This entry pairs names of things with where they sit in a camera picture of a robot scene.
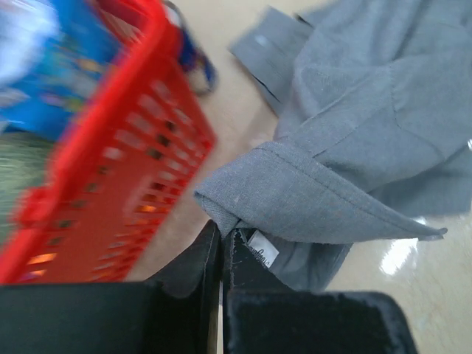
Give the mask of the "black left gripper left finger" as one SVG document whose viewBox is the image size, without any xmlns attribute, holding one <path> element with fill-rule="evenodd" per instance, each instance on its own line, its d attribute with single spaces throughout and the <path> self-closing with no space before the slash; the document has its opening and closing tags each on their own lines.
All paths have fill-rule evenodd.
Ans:
<svg viewBox="0 0 472 354">
<path fill-rule="evenodd" d="M 3 353 L 215 353 L 220 233 L 141 282 L 4 285 Z"/>
</svg>

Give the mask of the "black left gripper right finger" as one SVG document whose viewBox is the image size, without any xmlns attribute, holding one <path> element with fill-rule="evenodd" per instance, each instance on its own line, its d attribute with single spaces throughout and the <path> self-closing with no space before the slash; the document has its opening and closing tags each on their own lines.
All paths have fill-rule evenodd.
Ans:
<svg viewBox="0 0 472 354">
<path fill-rule="evenodd" d="M 371 291 L 294 291 L 234 231 L 223 244 L 225 353 L 416 353 L 396 301 Z"/>
</svg>

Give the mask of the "grey button-up shirt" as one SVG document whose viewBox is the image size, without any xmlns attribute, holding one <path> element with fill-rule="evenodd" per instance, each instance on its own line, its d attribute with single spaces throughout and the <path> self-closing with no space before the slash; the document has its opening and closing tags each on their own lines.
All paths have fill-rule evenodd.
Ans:
<svg viewBox="0 0 472 354">
<path fill-rule="evenodd" d="M 439 240 L 471 209 L 471 3 L 337 1 L 313 13 L 274 138 L 195 199 L 295 291 L 325 289 L 350 247 Z"/>
</svg>

